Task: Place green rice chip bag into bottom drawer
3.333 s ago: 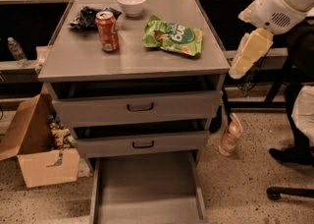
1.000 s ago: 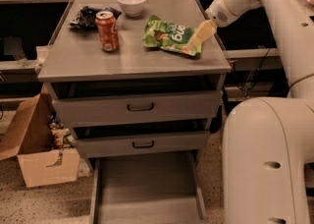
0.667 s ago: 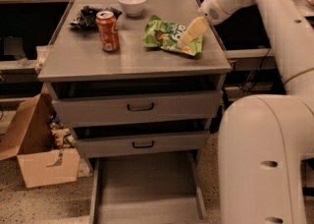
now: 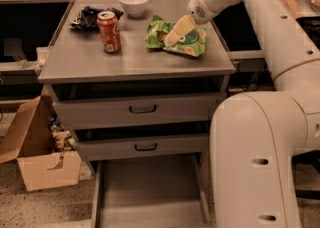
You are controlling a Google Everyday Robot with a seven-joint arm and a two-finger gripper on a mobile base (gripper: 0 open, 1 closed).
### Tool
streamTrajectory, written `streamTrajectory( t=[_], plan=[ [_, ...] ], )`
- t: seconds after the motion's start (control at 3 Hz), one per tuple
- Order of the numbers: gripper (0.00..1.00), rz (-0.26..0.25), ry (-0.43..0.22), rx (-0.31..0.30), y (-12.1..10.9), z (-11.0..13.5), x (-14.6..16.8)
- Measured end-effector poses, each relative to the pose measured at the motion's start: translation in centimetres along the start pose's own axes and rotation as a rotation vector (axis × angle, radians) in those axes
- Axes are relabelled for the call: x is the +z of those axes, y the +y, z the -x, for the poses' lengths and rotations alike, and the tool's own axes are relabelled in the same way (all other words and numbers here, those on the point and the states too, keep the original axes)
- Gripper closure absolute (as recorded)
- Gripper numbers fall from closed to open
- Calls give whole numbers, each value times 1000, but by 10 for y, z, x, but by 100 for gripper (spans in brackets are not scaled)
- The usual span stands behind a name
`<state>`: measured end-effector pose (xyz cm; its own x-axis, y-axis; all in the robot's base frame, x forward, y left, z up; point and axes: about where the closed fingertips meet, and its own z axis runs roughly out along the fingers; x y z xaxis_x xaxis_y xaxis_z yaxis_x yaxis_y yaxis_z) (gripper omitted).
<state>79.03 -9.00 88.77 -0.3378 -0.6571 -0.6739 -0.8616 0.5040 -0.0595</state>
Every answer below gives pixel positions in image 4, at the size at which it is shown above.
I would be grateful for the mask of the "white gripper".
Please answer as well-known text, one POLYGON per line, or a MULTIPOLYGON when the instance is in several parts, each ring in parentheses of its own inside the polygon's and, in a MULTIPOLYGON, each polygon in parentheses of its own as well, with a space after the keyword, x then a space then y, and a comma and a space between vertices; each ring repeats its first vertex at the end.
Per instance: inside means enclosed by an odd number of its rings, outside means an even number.
POLYGON ((215 18, 226 8, 237 5, 241 0, 190 0, 187 13, 181 17, 164 39, 165 46, 175 45, 182 37, 201 25, 215 18))

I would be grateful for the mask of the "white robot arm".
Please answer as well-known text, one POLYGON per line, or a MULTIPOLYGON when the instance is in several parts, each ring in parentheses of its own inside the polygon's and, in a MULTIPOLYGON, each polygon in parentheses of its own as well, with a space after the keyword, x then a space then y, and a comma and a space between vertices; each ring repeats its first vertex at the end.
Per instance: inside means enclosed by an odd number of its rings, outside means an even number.
POLYGON ((301 228, 291 160, 320 147, 319 50, 280 0, 191 0, 204 24, 243 3, 274 90, 236 94, 210 132, 217 228, 301 228))

